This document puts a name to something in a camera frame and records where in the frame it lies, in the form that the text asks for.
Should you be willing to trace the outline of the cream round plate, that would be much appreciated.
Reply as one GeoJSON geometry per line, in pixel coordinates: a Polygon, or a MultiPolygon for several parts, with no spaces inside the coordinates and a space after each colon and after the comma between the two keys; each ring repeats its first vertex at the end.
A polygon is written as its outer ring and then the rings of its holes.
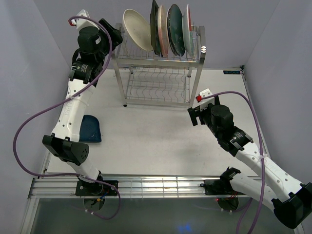
{"type": "Polygon", "coordinates": [[[139,12],[126,9],[122,17],[122,26],[139,48],[148,52],[153,51],[150,25],[139,12]]]}

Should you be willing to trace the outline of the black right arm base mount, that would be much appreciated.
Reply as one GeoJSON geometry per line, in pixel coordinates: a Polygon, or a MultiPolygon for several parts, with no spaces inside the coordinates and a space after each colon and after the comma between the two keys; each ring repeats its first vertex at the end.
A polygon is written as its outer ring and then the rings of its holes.
{"type": "Polygon", "coordinates": [[[231,195],[234,192],[230,183],[221,179],[204,180],[200,187],[204,188],[205,195],[231,195]]]}

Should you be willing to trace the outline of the right corner table label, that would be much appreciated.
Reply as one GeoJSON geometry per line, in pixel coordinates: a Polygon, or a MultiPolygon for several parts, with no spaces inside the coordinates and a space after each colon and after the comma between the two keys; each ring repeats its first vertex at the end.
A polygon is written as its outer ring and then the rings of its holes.
{"type": "Polygon", "coordinates": [[[239,70],[224,70],[223,73],[225,75],[240,75],[241,74],[239,70]]]}

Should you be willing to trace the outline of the dark teal floral plate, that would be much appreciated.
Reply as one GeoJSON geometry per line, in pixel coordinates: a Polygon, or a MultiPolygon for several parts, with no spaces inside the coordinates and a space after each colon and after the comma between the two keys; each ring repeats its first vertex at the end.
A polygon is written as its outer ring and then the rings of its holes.
{"type": "Polygon", "coordinates": [[[172,4],[167,13],[167,31],[169,46],[175,56],[185,54],[182,30],[182,12],[177,4],[172,4]]]}

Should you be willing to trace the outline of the green square plate dark rim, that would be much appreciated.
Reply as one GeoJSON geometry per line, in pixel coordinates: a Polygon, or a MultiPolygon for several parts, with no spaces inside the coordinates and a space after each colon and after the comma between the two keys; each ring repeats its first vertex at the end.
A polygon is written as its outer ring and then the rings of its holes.
{"type": "Polygon", "coordinates": [[[158,37],[158,29],[157,29],[157,12],[158,12],[158,4],[155,0],[152,0],[152,7],[150,12],[150,31],[151,31],[151,45],[154,50],[154,53],[157,56],[161,55],[160,42],[158,37]]]}

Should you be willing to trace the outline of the cream and pink plate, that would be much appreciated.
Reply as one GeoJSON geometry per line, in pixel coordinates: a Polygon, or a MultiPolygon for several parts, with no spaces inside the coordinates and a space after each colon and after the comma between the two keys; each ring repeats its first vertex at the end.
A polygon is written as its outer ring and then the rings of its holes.
{"type": "Polygon", "coordinates": [[[169,42],[167,32],[167,15],[164,5],[161,5],[157,11],[157,29],[161,48],[161,56],[166,58],[168,56],[169,42]]]}

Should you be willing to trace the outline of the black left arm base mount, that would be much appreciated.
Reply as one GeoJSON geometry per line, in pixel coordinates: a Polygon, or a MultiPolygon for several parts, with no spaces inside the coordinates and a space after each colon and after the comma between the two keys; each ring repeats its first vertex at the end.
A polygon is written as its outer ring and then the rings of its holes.
{"type": "Polygon", "coordinates": [[[117,192],[111,186],[99,184],[99,183],[89,183],[83,180],[77,182],[75,195],[76,196],[116,196],[117,192]]]}

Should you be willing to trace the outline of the two-tier steel dish rack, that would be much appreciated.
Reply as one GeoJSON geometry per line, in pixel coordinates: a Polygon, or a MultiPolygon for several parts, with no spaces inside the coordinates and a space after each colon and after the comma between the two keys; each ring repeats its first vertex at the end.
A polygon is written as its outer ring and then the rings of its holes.
{"type": "Polygon", "coordinates": [[[166,58],[139,48],[126,34],[121,23],[123,42],[112,54],[122,105],[192,107],[206,57],[204,26],[192,26],[194,55],[166,58]]]}

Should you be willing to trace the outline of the red and teal floral plate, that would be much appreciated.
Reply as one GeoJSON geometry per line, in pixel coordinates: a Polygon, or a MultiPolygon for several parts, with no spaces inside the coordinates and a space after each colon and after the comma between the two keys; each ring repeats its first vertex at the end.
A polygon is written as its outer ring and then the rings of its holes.
{"type": "Polygon", "coordinates": [[[183,32],[184,47],[188,53],[188,56],[192,58],[194,56],[194,46],[193,46],[193,31],[191,25],[191,14],[189,4],[187,4],[185,12],[182,17],[182,32],[183,32]]]}

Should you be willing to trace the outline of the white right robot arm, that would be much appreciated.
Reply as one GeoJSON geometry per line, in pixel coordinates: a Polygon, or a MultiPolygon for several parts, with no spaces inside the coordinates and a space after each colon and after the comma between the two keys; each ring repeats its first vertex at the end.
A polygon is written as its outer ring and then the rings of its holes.
{"type": "Polygon", "coordinates": [[[188,109],[192,124],[206,125],[223,150],[261,178],[258,183],[238,169],[228,168],[220,177],[221,190],[248,195],[271,209],[286,227],[295,229],[312,212],[312,184],[292,177],[264,155],[262,146],[257,146],[246,132],[235,126],[233,114],[220,104],[218,95],[201,93],[196,100],[200,105],[188,109]]]}

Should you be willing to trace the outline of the dark blue leaf-shaped dish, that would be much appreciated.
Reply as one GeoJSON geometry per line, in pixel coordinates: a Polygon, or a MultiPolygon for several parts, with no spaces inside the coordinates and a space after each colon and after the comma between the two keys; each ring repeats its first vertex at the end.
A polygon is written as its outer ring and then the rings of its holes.
{"type": "Polygon", "coordinates": [[[100,143],[101,131],[99,120],[92,115],[84,115],[79,131],[79,142],[100,143]]]}

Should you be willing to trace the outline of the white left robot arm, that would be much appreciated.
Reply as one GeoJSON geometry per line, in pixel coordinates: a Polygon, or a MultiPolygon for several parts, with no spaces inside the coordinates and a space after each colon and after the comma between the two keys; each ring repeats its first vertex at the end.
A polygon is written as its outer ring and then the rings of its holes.
{"type": "Polygon", "coordinates": [[[51,154],[70,165],[79,175],[81,186],[93,195],[103,190],[100,171],[88,159],[89,146],[80,140],[87,104],[96,88],[105,57],[123,41],[121,32],[100,19],[106,32],[85,19],[76,20],[79,48],[72,56],[66,102],[58,122],[42,143],[51,154]]]}

